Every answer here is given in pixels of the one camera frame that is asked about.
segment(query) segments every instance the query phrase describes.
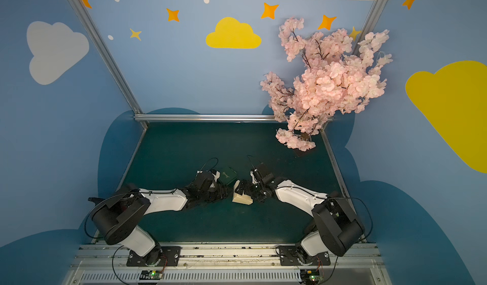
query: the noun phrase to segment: red wire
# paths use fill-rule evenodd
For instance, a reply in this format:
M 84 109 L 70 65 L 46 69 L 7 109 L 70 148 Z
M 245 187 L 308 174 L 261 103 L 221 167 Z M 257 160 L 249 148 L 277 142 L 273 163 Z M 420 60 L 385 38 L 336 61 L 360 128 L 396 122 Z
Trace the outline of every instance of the red wire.
M 161 271 L 162 276 L 161 276 L 161 278 L 164 276 L 164 270 L 166 269 L 166 265 L 167 265 L 167 257 L 164 256 L 164 255 L 162 257 L 166 259 L 166 263 L 164 264 L 164 267 L 162 268 L 162 271 Z

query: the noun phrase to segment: black mounting plate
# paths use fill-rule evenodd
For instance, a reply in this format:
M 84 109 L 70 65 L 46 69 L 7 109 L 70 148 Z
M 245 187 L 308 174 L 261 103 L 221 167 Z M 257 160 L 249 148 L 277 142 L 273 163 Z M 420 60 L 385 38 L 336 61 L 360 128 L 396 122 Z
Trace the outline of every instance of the black mounting plate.
M 162 255 L 167 258 L 161 258 L 161 261 L 157 263 L 154 267 L 164 267 L 166 266 L 178 266 L 179 257 L 181 253 L 181 247 L 179 246 L 161 246 Z M 130 251 L 129 259 L 127 260 L 127 266 L 130 267 L 148 267 L 144 264 L 143 258 L 135 253 L 134 251 Z
M 302 266 L 300 260 L 298 258 L 298 251 L 296 246 L 277 246 L 277 250 L 279 250 L 279 259 L 281 261 L 281 266 Z M 321 261 L 323 266 L 331 265 L 330 256 L 328 252 L 321 252 L 317 255 L 313 256 L 313 262 L 309 264 L 309 266 L 318 266 L 318 258 Z

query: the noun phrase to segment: dark green table surface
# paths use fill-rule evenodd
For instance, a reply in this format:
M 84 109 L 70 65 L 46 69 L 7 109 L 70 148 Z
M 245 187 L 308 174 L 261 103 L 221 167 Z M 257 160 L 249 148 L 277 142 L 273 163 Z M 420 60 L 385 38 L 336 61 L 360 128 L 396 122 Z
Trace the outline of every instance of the dark green table surface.
M 189 184 L 206 160 L 217 157 L 216 170 L 231 166 L 239 179 L 250 180 L 247 154 L 265 163 L 274 175 L 320 192 L 339 191 L 321 137 L 317 146 L 297 157 L 275 138 L 275 123 L 152 123 L 125 178 L 139 188 L 169 190 Z M 139 224 L 162 242 L 295 243 L 312 217 L 300 209 L 267 199 L 243 205 L 231 197 L 183 211 L 155 212 Z

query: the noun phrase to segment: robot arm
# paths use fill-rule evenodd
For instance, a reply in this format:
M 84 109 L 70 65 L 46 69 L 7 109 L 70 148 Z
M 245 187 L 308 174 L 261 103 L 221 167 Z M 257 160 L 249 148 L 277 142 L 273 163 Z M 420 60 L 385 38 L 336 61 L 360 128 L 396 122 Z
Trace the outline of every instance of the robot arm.
M 215 170 L 198 171 L 194 181 L 182 189 L 151 191 L 133 184 L 122 186 L 107 199 L 90 198 L 95 208 L 89 218 L 98 227 L 108 245 L 121 244 L 152 265 L 160 260 L 159 244 L 137 226 L 144 215 L 159 211 L 179 211 L 198 203 L 226 198 L 227 188 L 217 179 Z
M 317 231 L 308 233 L 298 247 L 308 256 L 331 251 L 343 256 L 364 233 L 364 226 L 345 199 L 309 190 L 291 180 L 274 177 L 264 164 L 251 171 L 252 186 L 246 194 L 264 201 L 273 191 L 277 199 L 313 216 Z

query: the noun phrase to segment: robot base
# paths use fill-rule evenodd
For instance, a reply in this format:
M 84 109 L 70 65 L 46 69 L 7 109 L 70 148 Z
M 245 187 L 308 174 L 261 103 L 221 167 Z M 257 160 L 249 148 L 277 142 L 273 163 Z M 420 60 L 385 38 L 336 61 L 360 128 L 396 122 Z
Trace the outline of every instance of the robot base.
M 329 266 L 331 264 L 328 252 L 321 252 L 315 256 L 310 257 L 303 250 L 298 250 L 296 246 L 279 245 L 277 246 L 277 250 L 279 250 L 279 259 L 281 261 L 281 266 L 318 266 L 318 258 L 320 259 L 323 266 Z
M 127 266 L 131 267 L 164 267 L 165 266 L 178 266 L 179 262 L 179 255 L 181 251 L 181 247 L 179 246 L 159 246 L 158 244 L 154 247 L 154 249 L 160 248 L 160 261 L 157 262 L 156 264 L 149 265 L 149 259 L 148 256 L 151 254 L 154 254 L 154 257 L 159 255 L 158 250 L 153 250 L 150 251 L 149 254 L 146 256 L 140 256 L 134 251 L 130 251 L 129 253 L 129 259 L 127 260 Z

